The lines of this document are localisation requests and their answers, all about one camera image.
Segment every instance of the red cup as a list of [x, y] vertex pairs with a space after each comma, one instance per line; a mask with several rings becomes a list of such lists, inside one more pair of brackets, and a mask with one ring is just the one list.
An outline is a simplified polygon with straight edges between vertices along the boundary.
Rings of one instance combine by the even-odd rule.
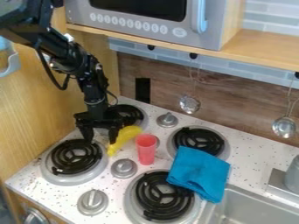
[[139, 162], [142, 165], [152, 165], [156, 154], [156, 136], [142, 134], [136, 138], [136, 148]]

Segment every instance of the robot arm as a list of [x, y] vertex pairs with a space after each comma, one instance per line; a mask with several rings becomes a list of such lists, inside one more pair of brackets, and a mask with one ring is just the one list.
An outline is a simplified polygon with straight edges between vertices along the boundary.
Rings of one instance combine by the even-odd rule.
[[[74, 77], [84, 93], [87, 112], [74, 115], [83, 137], [92, 141], [93, 128], [109, 129], [113, 144], [119, 129], [120, 117], [106, 115], [108, 110], [108, 79], [99, 61], [79, 44], [68, 39], [51, 27], [54, 6], [61, 0], [3, 0], [0, 7], [0, 35], [21, 45], [34, 48], [53, 84], [60, 90], [67, 89], [70, 77]], [[52, 70], [66, 74], [62, 86], [56, 81], [43, 53], [51, 57]]]

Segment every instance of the faucet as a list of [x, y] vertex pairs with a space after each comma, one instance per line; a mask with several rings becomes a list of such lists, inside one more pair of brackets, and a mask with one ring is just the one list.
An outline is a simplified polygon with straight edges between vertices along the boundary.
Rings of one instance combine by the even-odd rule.
[[272, 170], [267, 192], [299, 203], [299, 155], [293, 159], [287, 171]]

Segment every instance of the metal utensil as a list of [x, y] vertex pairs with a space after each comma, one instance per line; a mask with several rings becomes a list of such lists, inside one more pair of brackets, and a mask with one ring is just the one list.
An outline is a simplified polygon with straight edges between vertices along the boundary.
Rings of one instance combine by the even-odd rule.
[[196, 85], [197, 82], [194, 80], [192, 75], [192, 67], [189, 66], [189, 76], [192, 83], [192, 94], [184, 94], [179, 99], [179, 106], [181, 109], [186, 112], [187, 114], [191, 115], [196, 113], [201, 106], [200, 100], [197, 99], [196, 95]]
[[290, 100], [290, 95], [291, 95], [291, 91], [292, 91], [294, 78], [291, 81], [291, 84], [289, 86], [287, 113], [283, 117], [280, 117], [277, 120], [275, 120], [272, 124], [273, 132], [277, 136], [283, 137], [283, 138], [293, 137], [294, 134], [296, 133], [296, 123], [294, 122], [293, 119], [290, 118], [296, 103], [299, 101], [299, 98], [296, 99], [293, 103]]

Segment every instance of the white microwave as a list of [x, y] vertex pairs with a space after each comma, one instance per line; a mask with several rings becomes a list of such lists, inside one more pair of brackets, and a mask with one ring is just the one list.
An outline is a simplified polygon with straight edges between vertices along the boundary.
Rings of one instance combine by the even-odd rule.
[[218, 51], [240, 27], [242, 2], [65, 0], [65, 5], [71, 24]]

